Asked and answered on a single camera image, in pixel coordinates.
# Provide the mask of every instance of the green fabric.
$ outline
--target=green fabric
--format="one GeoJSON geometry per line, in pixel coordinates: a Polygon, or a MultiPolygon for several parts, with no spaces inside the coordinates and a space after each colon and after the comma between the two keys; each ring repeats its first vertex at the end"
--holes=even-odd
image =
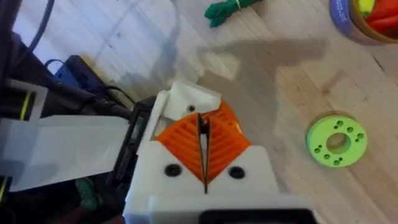
{"type": "MultiPolygon", "coordinates": [[[[240,0],[241,8],[248,7],[260,0],[240,0]]],[[[214,3],[205,11],[205,17],[210,20],[210,27],[218,27],[227,20],[229,16],[239,10],[236,0],[214,3]]]]}
{"type": "Polygon", "coordinates": [[[80,195],[80,205],[89,210],[96,210],[103,204],[102,198],[94,190],[94,183],[89,178],[75,180],[75,186],[80,195]]]}

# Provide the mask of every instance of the screw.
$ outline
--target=screw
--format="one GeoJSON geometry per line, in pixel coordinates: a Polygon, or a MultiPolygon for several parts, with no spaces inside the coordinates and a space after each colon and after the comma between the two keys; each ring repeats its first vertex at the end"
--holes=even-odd
{"type": "Polygon", "coordinates": [[[182,168],[180,165],[178,164],[169,164],[166,166],[166,168],[164,169],[164,173],[168,176],[168,177],[176,177],[178,175],[180,175],[182,172],[182,168]]]}
{"type": "Polygon", "coordinates": [[[188,108],[187,108],[187,110],[188,110],[189,112],[194,112],[194,111],[195,111],[195,106],[189,105],[188,108]]]}
{"type": "Polygon", "coordinates": [[[240,167],[232,167],[229,169],[229,175],[234,179],[243,179],[244,170],[240,167]]]}

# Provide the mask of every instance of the yellow stripe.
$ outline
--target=yellow stripe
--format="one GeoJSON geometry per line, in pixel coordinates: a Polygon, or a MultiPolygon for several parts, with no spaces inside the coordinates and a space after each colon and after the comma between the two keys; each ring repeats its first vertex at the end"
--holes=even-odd
{"type": "Polygon", "coordinates": [[[0,202],[2,200],[2,195],[4,194],[4,190],[6,189],[6,185],[7,185],[7,177],[4,177],[4,179],[2,180],[2,184],[1,184],[1,188],[0,188],[0,202]]]}
{"type": "Polygon", "coordinates": [[[25,118],[26,108],[27,108],[27,105],[28,105],[28,103],[29,103],[29,98],[30,98],[30,92],[28,92],[28,93],[26,94],[25,100],[24,100],[24,104],[22,105],[21,115],[19,116],[19,119],[20,119],[21,121],[23,121],[24,118],[25,118]]]}

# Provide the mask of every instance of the orange object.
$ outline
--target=orange object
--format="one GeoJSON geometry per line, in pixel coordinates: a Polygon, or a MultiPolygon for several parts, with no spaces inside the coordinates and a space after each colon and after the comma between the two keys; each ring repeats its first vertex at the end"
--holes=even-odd
{"type": "Polygon", "coordinates": [[[398,15],[398,1],[396,0],[377,0],[372,12],[366,18],[367,22],[385,19],[398,15]]]}
{"type": "Polygon", "coordinates": [[[398,26],[398,1],[378,0],[366,22],[380,33],[398,26]]]}
{"type": "Polygon", "coordinates": [[[398,26],[398,15],[392,16],[392,17],[387,17],[384,19],[379,19],[375,21],[368,22],[369,25],[376,31],[378,32],[384,32],[387,29],[398,26]]]}
{"type": "Polygon", "coordinates": [[[207,123],[208,117],[210,115],[222,120],[226,124],[236,129],[239,133],[243,133],[241,125],[239,124],[239,121],[236,118],[235,114],[223,100],[221,100],[220,107],[217,110],[210,111],[201,115],[201,118],[205,122],[205,124],[207,123]]]}
{"type": "Polygon", "coordinates": [[[155,140],[161,142],[207,189],[207,185],[251,145],[241,133],[238,120],[222,101],[218,110],[191,114],[174,122],[155,140]],[[208,137],[206,154],[200,145],[200,134],[208,137]],[[206,169],[203,159],[207,161],[206,169]]]}
{"type": "Polygon", "coordinates": [[[251,143],[224,121],[209,117],[209,138],[206,182],[209,184],[251,143]]]}
{"type": "Polygon", "coordinates": [[[191,114],[174,122],[155,140],[160,141],[193,175],[204,183],[199,120],[198,113],[191,114]]]}

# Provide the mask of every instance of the green gear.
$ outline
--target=green gear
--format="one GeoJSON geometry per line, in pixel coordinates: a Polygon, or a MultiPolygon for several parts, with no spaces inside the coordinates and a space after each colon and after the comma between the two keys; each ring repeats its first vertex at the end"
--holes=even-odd
{"type": "Polygon", "coordinates": [[[345,116],[327,116],[318,120],[307,134],[307,147],[320,164],[344,167],[353,164],[365,153],[368,135],[355,120],[345,116]],[[346,136],[345,143],[331,151],[326,142],[334,134],[346,136]]]}

